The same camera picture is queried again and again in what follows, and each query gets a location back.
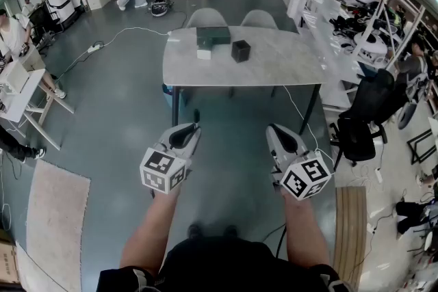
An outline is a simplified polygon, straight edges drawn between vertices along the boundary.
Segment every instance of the gray chair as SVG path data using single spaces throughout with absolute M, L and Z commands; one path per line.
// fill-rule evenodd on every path
M 243 27 L 263 27 L 278 29 L 274 18 L 271 14 L 263 10 L 253 10 L 250 11 L 242 21 L 241 26 Z
M 195 11 L 185 28 L 193 27 L 228 27 L 219 11 L 203 8 Z

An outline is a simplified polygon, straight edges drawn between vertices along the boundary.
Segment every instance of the beige rug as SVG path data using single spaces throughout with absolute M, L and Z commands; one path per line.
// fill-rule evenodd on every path
M 81 291 L 81 235 L 89 189 L 90 179 L 38 160 L 27 210 L 27 254 L 68 292 Z
M 27 292 L 65 292 L 30 259 L 18 242 L 16 243 L 16 257 L 20 282 L 24 290 Z

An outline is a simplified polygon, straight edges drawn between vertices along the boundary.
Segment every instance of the gray marble tabletop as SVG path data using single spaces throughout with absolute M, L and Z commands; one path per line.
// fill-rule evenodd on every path
M 211 59 L 197 58 L 196 28 L 170 35 L 163 59 L 163 80 L 175 86 L 276 86 L 326 83 L 317 57 L 299 34 L 260 27 L 229 27 L 231 42 L 245 40 L 248 61 L 236 63 L 231 44 L 215 45 Z

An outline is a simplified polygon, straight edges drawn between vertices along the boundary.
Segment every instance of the dark green box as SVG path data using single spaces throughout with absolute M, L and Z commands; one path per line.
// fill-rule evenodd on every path
M 231 44 L 231 34 L 228 27 L 197 27 L 198 45 L 211 38 L 213 45 Z
M 213 49 L 213 38 L 198 38 L 198 49 L 211 51 Z

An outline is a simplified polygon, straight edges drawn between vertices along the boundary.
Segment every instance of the gray concrete floor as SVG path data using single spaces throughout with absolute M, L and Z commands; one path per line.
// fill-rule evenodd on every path
M 280 29 L 295 31 L 286 16 L 283 0 L 175 0 L 174 11 L 153 18 L 146 10 L 130 5 L 121 12 L 115 1 L 101 10 L 84 14 L 49 49 L 44 59 L 54 75 L 61 75 L 77 56 L 97 40 L 109 42 L 125 27 L 147 27 L 166 33 L 181 26 L 185 12 L 202 7 L 219 10 L 229 25 L 239 25 L 254 9 L 273 15 Z M 66 100 L 74 115 L 53 104 L 44 123 L 46 131 L 62 145 L 54 149 L 27 123 L 33 146 L 45 145 L 45 160 L 91 179 L 82 235 L 82 289 L 95 291 L 99 272 L 118 267 L 123 245 L 140 223 L 151 203 L 140 182 L 140 161 L 149 146 L 170 127 L 170 107 L 162 94 L 162 57 L 167 37 L 147 31 L 125 31 L 116 41 L 79 63 L 62 78 Z M 301 111 L 312 87 L 290 88 Z M 232 99 L 223 89 L 199 88 L 181 112 L 180 122 L 201 111 L 203 134 L 193 159 L 193 173 L 183 186 L 172 224 L 168 249 L 185 239 L 187 227 L 200 222 L 207 235 L 220 235 L 235 224 L 242 238 L 262 240 L 284 223 L 281 199 L 273 193 L 265 129 L 276 122 L 298 132 L 300 116 L 283 88 L 270 98 L 270 88 L 237 89 Z M 39 102 L 40 95 L 34 97 Z M 318 100 L 310 125 L 319 147 L 330 154 L 329 135 Z M 315 142 L 307 129 L 309 148 Z M 23 165 L 16 181 L 11 164 L 4 160 L 5 201 L 12 210 L 13 237 L 23 247 L 26 217 L 35 162 Z M 14 161 L 16 175 L 19 163 Z M 318 221 L 333 252 L 335 234 L 335 185 L 331 181 L 313 199 Z M 281 230 L 267 240 L 276 250 Z M 285 245 L 281 252 L 285 255 Z

